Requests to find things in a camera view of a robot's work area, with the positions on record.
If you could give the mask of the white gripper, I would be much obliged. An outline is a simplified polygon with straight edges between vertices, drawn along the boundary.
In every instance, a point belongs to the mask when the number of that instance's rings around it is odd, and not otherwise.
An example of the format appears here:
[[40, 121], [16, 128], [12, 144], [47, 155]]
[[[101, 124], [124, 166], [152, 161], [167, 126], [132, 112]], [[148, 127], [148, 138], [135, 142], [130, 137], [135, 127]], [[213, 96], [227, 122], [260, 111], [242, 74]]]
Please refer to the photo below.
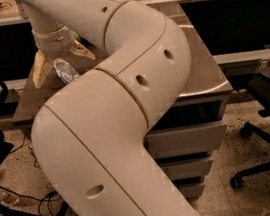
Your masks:
[[49, 58], [60, 57], [70, 51], [80, 57], [95, 59], [95, 54], [74, 39], [71, 30], [66, 26], [48, 33], [34, 30], [33, 37], [38, 51], [35, 54], [32, 79], [37, 89], [42, 88], [43, 82], [53, 68]]

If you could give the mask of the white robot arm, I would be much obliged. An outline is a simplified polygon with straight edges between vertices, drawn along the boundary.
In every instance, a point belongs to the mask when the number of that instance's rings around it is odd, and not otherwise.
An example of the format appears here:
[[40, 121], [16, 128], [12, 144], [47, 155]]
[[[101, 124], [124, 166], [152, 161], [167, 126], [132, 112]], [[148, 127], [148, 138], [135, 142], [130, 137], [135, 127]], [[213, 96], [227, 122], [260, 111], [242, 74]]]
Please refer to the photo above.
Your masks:
[[134, 0], [18, 1], [108, 55], [34, 118], [33, 151], [55, 190], [78, 216], [200, 216], [143, 144], [189, 76], [179, 25]]

